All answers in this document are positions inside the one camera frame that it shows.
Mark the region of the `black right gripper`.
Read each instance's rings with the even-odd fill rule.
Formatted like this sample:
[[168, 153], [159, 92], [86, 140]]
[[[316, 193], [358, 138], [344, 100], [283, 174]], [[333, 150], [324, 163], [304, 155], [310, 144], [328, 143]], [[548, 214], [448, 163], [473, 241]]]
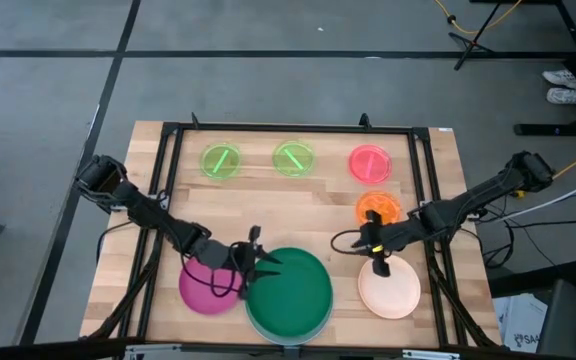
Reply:
[[375, 210], [367, 210], [366, 222], [360, 227], [359, 240], [352, 243], [353, 249], [362, 248], [361, 253], [372, 260], [372, 271], [375, 275], [386, 278], [391, 275], [386, 262], [387, 252], [399, 251], [403, 245], [396, 237], [403, 234], [399, 225], [384, 225], [382, 216]]

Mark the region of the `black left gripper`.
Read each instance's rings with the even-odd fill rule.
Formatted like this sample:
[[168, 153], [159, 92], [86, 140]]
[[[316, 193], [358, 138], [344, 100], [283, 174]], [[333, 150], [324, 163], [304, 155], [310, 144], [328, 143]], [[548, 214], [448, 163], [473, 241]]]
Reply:
[[[240, 299], [245, 300], [251, 282], [280, 275], [277, 271], [255, 271], [257, 259], [281, 264], [280, 260], [258, 244], [260, 234], [261, 227], [254, 225], [250, 228], [247, 241], [235, 242], [228, 246], [214, 239], [207, 241], [207, 250], [202, 254], [202, 264], [211, 269], [209, 287], [215, 296], [225, 297], [236, 293]], [[230, 272], [230, 279], [225, 285], [220, 285], [215, 279], [218, 270]]]

